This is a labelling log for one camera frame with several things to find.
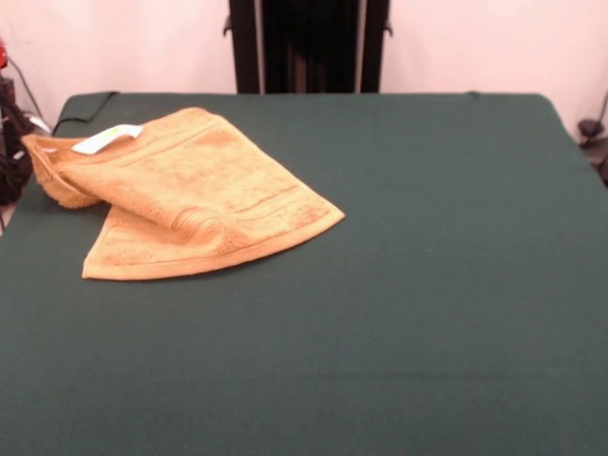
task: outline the dark green fabric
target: dark green fabric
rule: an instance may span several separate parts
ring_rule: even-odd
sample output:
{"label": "dark green fabric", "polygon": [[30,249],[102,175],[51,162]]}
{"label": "dark green fabric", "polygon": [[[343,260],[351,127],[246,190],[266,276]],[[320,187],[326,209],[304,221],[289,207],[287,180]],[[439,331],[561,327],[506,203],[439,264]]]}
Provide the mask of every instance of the dark green fabric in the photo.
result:
{"label": "dark green fabric", "polygon": [[608,195],[550,103],[122,94],[59,134],[190,105],[347,218],[218,273],[86,281],[107,208],[29,185],[0,239],[0,454],[608,454]]}

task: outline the towel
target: towel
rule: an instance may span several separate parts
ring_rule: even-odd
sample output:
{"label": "towel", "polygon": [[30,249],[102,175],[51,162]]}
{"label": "towel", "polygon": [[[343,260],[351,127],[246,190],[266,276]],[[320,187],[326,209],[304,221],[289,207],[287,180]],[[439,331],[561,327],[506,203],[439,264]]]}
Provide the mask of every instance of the towel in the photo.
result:
{"label": "towel", "polygon": [[24,137],[36,179],[59,204],[111,204],[83,278],[186,276],[266,257],[344,214],[219,115],[187,108],[95,155],[82,139]]}

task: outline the yellow towel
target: yellow towel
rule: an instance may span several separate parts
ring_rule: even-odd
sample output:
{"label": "yellow towel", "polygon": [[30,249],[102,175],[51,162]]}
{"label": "yellow towel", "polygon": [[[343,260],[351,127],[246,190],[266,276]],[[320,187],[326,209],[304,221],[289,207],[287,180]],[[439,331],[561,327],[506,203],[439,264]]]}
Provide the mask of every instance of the yellow towel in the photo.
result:
{"label": "yellow towel", "polygon": [[213,271],[294,247],[344,217],[203,109],[145,123],[137,139],[118,140],[96,155],[71,151],[79,141],[24,138],[38,182],[61,205],[112,204],[84,278]]}

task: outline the black metal frame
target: black metal frame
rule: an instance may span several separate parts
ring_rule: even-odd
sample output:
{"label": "black metal frame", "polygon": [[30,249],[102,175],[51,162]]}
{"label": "black metal frame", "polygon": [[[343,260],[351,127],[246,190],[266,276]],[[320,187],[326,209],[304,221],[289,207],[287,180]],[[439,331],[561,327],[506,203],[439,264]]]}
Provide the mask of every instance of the black metal frame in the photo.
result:
{"label": "black metal frame", "polygon": [[382,49],[384,32],[389,25],[390,0],[368,0],[365,20],[365,42],[363,45],[363,67],[361,68],[361,91],[378,92],[382,73]]}
{"label": "black metal frame", "polygon": [[232,31],[237,91],[238,93],[259,93],[256,4],[254,0],[230,0],[230,18],[227,25]]}

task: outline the white tag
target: white tag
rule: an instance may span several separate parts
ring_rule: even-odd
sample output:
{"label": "white tag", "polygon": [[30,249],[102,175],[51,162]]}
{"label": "white tag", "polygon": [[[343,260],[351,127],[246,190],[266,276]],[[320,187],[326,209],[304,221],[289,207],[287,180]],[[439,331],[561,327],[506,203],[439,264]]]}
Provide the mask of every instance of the white tag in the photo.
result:
{"label": "white tag", "polygon": [[49,135],[52,133],[53,130],[50,129],[50,127],[45,123],[45,121],[43,121],[41,118],[39,118],[38,116],[29,116],[28,120],[36,125],[38,128],[40,128],[42,131],[48,133]]}
{"label": "white tag", "polygon": [[72,146],[72,150],[85,155],[95,155],[121,136],[137,138],[142,133],[142,130],[143,127],[141,125],[116,125],[84,141],[78,142]]}

